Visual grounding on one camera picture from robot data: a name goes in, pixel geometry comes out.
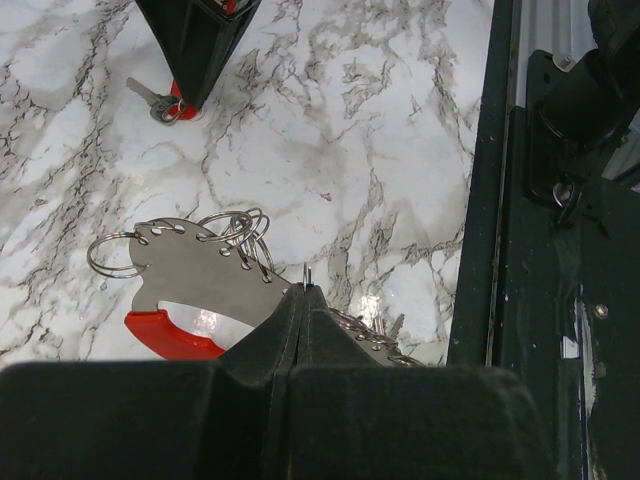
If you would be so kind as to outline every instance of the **key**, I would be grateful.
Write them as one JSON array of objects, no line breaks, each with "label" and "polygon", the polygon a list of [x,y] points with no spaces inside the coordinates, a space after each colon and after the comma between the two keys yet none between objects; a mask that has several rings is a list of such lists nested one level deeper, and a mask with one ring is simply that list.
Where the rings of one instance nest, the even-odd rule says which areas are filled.
[{"label": "key", "polygon": [[[160,95],[146,87],[135,78],[127,78],[127,87],[140,95],[151,108],[149,114],[151,118],[163,125],[173,125],[178,121],[182,112],[187,108],[181,98],[176,95]],[[175,114],[171,110],[177,107]]]}]

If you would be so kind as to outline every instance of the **red base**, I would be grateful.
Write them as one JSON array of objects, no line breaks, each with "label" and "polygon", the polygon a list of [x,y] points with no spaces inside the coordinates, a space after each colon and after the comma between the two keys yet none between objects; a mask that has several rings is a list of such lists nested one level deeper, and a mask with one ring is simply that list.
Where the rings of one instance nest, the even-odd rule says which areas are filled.
[{"label": "red base", "polygon": [[166,310],[129,312],[124,324],[138,340],[167,360],[212,360],[225,352],[210,338],[178,328]]},{"label": "red base", "polygon": [[[182,93],[180,93],[180,89],[178,88],[178,84],[176,83],[175,80],[171,83],[171,94],[182,98]],[[182,112],[182,115],[180,115],[179,120],[191,120],[193,117],[198,115],[199,112],[200,112],[199,110],[193,107],[187,107],[185,111]],[[178,107],[173,107],[169,111],[169,115],[172,115],[172,116],[176,115],[177,113],[178,113]]]}]

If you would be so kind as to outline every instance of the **marble countertop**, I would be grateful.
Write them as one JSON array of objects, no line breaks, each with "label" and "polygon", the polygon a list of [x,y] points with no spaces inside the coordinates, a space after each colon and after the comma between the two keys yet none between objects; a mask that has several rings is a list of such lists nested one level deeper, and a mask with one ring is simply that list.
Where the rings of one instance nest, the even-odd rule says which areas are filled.
[{"label": "marble countertop", "polygon": [[[141,280],[85,253],[155,217],[261,207],[276,270],[446,358],[492,0],[263,0],[195,122],[125,86],[171,75],[133,2],[0,4],[0,366],[158,358]],[[125,242],[104,258],[124,264]]]}]

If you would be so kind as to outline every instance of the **black mount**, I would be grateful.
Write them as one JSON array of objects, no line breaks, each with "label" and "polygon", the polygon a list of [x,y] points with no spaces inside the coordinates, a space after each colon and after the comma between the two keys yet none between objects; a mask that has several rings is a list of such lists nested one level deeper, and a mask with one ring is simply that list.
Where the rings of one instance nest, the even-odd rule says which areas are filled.
[{"label": "black mount", "polygon": [[599,48],[568,72],[547,52],[529,59],[525,192],[561,207],[562,226],[600,218],[594,186],[640,108],[640,4],[620,3],[590,2]]},{"label": "black mount", "polygon": [[200,109],[244,35],[260,0],[136,0],[184,101]]},{"label": "black mount", "polygon": [[209,362],[0,373],[0,478],[553,478],[515,376],[381,367],[293,285]]}]

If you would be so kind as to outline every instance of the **black bracket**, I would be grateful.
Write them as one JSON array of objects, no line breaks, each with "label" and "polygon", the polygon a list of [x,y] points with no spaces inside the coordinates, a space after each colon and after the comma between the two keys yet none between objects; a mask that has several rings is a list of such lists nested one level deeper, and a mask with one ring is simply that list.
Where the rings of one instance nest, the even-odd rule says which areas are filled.
[{"label": "black bracket", "polygon": [[627,110],[598,50],[568,72],[547,52],[531,55],[524,187],[534,199],[560,208],[559,225],[582,216],[600,219],[594,186],[628,132]]}]

